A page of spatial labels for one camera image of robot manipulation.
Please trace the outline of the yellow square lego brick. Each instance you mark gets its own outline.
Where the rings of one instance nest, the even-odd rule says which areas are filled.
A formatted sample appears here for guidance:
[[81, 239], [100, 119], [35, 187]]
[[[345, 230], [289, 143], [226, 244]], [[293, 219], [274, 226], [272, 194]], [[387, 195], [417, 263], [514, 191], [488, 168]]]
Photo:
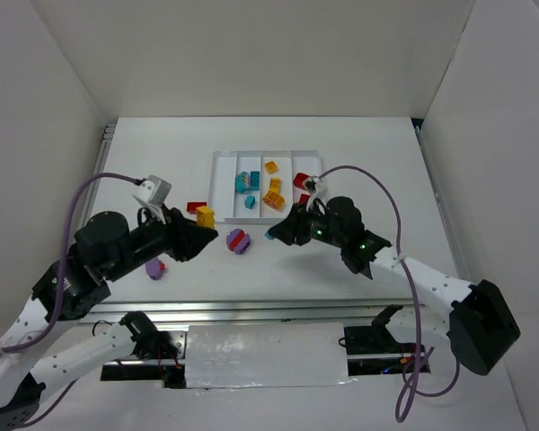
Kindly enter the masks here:
[[278, 166], [273, 161], [264, 163], [264, 168], [268, 174], [273, 174], [278, 171]]

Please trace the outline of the yellow butterfly lego brick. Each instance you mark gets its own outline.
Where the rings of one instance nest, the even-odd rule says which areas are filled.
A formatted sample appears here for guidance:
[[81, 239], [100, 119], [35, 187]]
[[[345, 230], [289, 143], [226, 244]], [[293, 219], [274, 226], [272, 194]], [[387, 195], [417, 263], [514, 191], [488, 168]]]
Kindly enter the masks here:
[[281, 211], [283, 206], [286, 203], [286, 200], [279, 194], [272, 190], [269, 190], [264, 197], [262, 198], [262, 201], [265, 205], [268, 207], [276, 210]]

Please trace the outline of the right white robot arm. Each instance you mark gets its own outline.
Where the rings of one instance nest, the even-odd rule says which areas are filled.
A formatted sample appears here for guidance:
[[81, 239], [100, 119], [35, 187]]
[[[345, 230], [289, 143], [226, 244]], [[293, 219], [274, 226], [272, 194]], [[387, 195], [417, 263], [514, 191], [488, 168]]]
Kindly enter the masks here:
[[295, 204], [268, 234], [288, 246], [326, 243], [340, 250], [351, 273], [417, 293], [421, 304], [445, 320], [452, 353], [474, 374], [488, 374], [521, 335], [495, 284], [450, 277], [399, 254], [395, 245], [366, 229], [351, 198], [332, 198], [325, 207]]

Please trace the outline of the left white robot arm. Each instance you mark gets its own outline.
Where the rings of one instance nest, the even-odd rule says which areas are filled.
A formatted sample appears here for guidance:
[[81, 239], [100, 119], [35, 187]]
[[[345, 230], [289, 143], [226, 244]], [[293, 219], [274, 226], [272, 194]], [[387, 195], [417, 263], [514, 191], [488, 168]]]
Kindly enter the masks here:
[[10, 329], [0, 338], [0, 430], [26, 427], [40, 403], [94, 368], [126, 356], [176, 358], [178, 349], [141, 311], [128, 312], [76, 347], [49, 356], [50, 347], [110, 296], [109, 284], [162, 254], [186, 262], [216, 239], [176, 208], [163, 217], [146, 208], [130, 229], [126, 217], [94, 215], [75, 233], [67, 258], [54, 263], [33, 287]]

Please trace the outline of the purple and red lego stack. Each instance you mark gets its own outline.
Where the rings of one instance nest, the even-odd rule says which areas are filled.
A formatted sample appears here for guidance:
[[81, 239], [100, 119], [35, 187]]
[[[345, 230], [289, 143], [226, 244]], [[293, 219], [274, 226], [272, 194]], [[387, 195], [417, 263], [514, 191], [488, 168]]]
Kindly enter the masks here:
[[243, 229], [233, 229], [225, 239], [226, 248], [236, 255], [244, 254], [251, 245], [251, 236]]

